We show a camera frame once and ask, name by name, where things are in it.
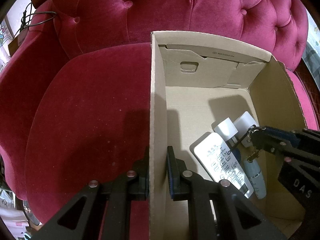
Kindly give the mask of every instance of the red velvet sofa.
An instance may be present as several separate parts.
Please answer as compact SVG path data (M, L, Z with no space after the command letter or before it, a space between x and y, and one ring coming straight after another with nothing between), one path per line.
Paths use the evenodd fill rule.
M9 186L43 223L90 180L114 179L143 157L151 31L213 33L272 52L287 67L307 126L318 128L293 73L308 34L300 0L32 2L58 15L29 29L0 75L0 153ZM148 204L133 209L136 232L147 232Z

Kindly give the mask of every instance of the white bottle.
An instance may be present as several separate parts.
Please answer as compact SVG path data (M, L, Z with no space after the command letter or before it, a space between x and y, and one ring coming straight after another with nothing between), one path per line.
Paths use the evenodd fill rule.
M255 159L251 163L244 160L243 164L245 173L251 182L257 198L264 198L267 195L267 190L259 164Z

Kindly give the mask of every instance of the remote control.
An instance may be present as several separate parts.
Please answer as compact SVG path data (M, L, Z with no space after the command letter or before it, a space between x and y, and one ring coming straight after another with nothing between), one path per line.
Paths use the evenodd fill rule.
M213 181L229 180L247 198L253 193L253 187L221 136L211 133L194 148L196 158Z

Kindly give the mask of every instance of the cardboard box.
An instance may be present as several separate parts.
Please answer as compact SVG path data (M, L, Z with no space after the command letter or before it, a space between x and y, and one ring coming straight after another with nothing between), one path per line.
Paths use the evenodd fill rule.
M187 202L173 202L166 179L166 150L205 179L210 177L193 147L225 118L248 111L260 125L303 129L305 120L293 85L271 53L253 45L206 33L157 31L151 34L150 239L188 239ZM240 149L242 159L250 150ZM282 160L258 158L267 197L250 198L287 236L304 209L277 181Z

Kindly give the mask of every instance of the gray fabric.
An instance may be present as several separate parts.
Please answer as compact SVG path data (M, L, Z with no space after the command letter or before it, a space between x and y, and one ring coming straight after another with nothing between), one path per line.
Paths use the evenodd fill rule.
M302 59L307 65L308 70L310 71L318 89L320 90L320 56L308 42L302 54Z

